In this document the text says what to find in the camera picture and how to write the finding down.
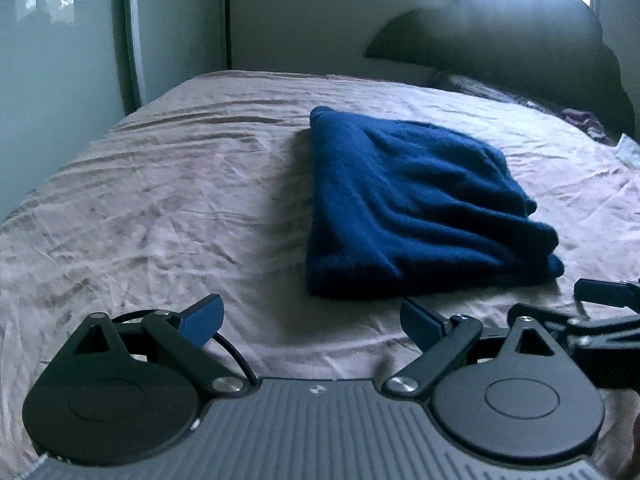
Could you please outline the dark blue knitted garment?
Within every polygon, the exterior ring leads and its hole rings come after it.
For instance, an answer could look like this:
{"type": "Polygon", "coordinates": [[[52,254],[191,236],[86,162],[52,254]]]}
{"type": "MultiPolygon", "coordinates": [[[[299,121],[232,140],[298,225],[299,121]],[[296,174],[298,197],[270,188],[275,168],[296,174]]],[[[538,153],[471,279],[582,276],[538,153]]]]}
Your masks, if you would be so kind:
{"type": "Polygon", "coordinates": [[[382,300],[547,284],[555,229],[504,155],[467,134],[315,108],[309,116],[311,295],[382,300]]]}

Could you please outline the beige wrinkled bed sheet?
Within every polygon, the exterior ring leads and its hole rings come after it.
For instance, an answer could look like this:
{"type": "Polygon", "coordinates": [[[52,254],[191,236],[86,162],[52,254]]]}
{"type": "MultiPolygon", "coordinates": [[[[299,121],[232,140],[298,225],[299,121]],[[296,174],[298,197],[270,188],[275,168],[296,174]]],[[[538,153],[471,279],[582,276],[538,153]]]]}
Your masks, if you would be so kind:
{"type": "Polygon", "coordinates": [[[561,119],[515,104],[339,76],[223,72],[140,108],[29,194],[1,227],[1,474],[35,460],[32,383],[90,313],[224,300],[222,332],[257,373],[383,380],[418,350],[397,301],[333,302],[305,286],[309,115],[318,106],[427,122],[506,156],[559,234],[541,287],[433,298],[501,325],[517,302],[573,313],[580,278],[639,276],[639,174],[561,119]]]}

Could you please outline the purple crumpled cloth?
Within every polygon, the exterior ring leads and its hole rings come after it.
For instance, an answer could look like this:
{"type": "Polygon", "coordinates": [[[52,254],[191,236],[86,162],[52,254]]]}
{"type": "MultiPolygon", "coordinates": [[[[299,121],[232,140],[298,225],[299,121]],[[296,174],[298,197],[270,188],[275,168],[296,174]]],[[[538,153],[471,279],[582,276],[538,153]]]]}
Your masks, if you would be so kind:
{"type": "Polygon", "coordinates": [[[575,110],[574,108],[564,108],[564,110],[561,110],[560,117],[564,122],[585,133],[593,141],[605,145],[611,144],[611,139],[604,125],[601,124],[595,114],[585,112],[584,110],[575,110]]]}

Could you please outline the dark pile of bedding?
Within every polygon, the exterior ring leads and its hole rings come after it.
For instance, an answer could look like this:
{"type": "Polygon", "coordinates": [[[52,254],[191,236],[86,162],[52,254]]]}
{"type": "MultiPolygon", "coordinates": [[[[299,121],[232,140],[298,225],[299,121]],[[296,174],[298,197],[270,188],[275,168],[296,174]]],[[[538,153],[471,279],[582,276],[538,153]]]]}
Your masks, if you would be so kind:
{"type": "Polygon", "coordinates": [[[636,128],[620,63],[582,0],[448,0],[395,16],[364,54],[591,112],[615,134],[636,128]]]}

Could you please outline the frosted sliding wardrobe door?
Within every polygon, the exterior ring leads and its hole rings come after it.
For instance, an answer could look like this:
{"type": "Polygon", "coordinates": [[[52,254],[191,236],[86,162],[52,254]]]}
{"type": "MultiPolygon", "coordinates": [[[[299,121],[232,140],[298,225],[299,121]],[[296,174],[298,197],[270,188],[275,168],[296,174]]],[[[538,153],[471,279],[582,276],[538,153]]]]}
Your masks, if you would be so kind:
{"type": "Polygon", "coordinates": [[[124,0],[1,0],[1,213],[134,109],[124,0]]]}

